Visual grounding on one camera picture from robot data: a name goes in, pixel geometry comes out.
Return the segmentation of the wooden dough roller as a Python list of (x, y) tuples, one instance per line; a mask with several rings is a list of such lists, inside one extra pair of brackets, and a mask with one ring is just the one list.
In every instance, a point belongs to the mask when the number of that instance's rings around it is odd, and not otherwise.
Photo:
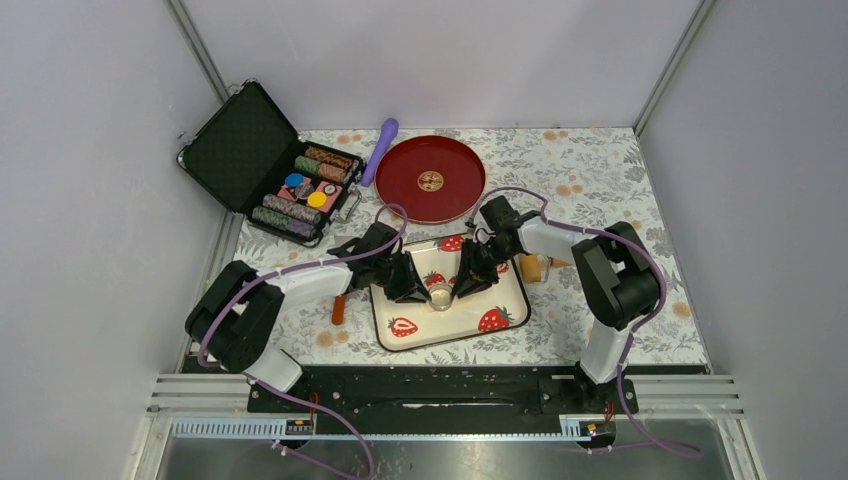
[(569, 262), (538, 254), (519, 254), (518, 266), (526, 284), (545, 283), (553, 270), (570, 266)]

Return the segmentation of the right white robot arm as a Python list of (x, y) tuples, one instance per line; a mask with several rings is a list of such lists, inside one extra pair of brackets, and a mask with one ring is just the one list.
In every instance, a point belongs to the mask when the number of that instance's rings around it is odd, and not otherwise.
[(665, 304), (661, 268), (627, 222), (594, 229), (554, 221), (539, 210), (521, 213), (501, 189), (484, 196), (474, 212), (482, 216), (489, 237), (463, 244), (453, 297), (489, 289), (499, 280), (498, 267), (519, 254), (574, 266), (594, 322), (577, 363), (583, 378), (575, 382), (573, 396), (583, 410), (601, 410), (613, 398), (610, 382), (625, 370), (635, 331)]

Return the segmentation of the strawberry pattern white tray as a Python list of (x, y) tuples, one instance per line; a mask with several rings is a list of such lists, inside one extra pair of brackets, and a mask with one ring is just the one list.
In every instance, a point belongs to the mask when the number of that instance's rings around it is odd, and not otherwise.
[(465, 298), (450, 296), (461, 246), (469, 238), (458, 234), (404, 247), (431, 293), (428, 303), (395, 303), (381, 287), (370, 287), (377, 339), (384, 349), (408, 351), (517, 328), (529, 320), (529, 299), (512, 260), (498, 268), (498, 284)]

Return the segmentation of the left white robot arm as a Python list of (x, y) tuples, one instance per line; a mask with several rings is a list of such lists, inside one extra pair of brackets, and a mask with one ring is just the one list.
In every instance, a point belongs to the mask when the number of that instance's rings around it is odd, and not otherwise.
[(395, 303), (428, 302), (428, 289), (401, 244), (400, 232), (375, 222), (362, 236), (310, 262), (265, 274), (243, 261), (227, 264), (185, 323), (186, 333), (199, 345), (198, 363), (269, 386), (282, 408), (301, 409), (311, 387), (301, 377), (301, 364), (270, 339), (278, 315), (371, 286), (382, 288)]

